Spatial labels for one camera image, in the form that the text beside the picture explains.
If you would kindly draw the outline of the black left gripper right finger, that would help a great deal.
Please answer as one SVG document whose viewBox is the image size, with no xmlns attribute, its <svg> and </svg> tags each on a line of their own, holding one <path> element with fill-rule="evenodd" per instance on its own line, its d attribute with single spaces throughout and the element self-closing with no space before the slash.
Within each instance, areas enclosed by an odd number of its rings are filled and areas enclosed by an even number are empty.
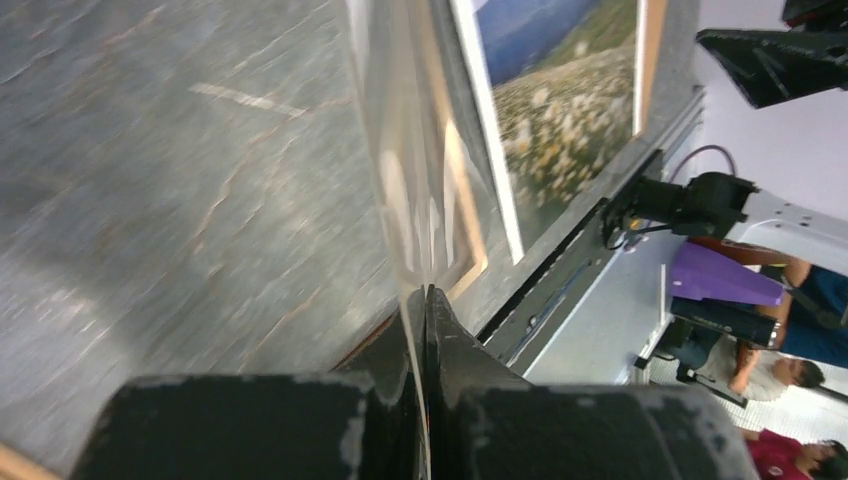
<svg viewBox="0 0 848 480">
<path fill-rule="evenodd" d="M 488 354 L 446 294 L 425 300 L 433 479 L 753 479 L 725 410 L 692 387 L 534 385 Z"/>
</svg>

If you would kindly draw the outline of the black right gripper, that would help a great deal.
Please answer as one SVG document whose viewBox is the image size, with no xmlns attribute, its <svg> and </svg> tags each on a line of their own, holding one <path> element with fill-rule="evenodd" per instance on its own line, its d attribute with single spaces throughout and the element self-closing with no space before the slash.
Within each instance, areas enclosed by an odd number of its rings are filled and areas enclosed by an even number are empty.
<svg viewBox="0 0 848 480">
<path fill-rule="evenodd" d="M 787 31 L 707 28 L 695 41 L 755 109 L 845 91 L 847 3 L 788 0 L 781 20 Z"/>
</svg>

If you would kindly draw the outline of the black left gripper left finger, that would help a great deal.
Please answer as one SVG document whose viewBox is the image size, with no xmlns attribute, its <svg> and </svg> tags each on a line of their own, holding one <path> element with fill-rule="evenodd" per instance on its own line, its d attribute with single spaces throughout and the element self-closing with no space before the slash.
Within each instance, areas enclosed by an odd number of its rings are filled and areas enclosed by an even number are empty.
<svg viewBox="0 0 848 480">
<path fill-rule="evenodd" d="M 339 369 L 137 377 L 105 403 L 75 479 L 421 479 L 416 366 L 407 316 Z"/>
</svg>

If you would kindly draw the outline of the wooden picture frame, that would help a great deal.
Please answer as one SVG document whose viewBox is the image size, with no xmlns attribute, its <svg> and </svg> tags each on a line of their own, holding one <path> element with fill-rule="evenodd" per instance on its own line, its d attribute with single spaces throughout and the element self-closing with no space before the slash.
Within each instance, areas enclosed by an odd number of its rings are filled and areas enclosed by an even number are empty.
<svg viewBox="0 0 848 480">
<path fill-rule="evenodd" d="M 482 292 L 611 195 L 645 128 L 645 1 L 338 1 L 402 331 Z"/>
</svg>

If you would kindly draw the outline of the clear acrylic sheet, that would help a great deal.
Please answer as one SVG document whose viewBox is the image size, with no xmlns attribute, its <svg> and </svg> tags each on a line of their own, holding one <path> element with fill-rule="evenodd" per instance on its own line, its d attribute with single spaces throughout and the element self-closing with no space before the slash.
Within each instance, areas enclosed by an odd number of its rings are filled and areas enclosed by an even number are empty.
<svg viewBox="0 0 848 480">
<path fill-rule="evenodd" d="M 378 212 L 403 294 L 457 300 L 488 264 L 437 1 L 344 1 Z"/>
</svg>

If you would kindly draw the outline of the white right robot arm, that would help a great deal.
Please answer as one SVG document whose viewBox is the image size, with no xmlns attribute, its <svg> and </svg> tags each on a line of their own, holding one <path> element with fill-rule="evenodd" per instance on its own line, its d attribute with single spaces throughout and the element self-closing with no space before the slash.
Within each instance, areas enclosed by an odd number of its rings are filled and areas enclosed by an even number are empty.
<svg viewBox="0 0 848 480">
<path fill-rule="evenodd" d="M 787 32 L 705 29 L 695 41 L 763 108 L 847 83 L 847 31 L 835 25 L 836 1 L 789 1 Z M 604 207 L 615 232 L 634 219 L 655 221 L 675 235 L 751 244 L 847 272 L 847 223 L 791 203 L 733 174 L 707 172 L 686 185 L 634 174 Z"/>
</svg>

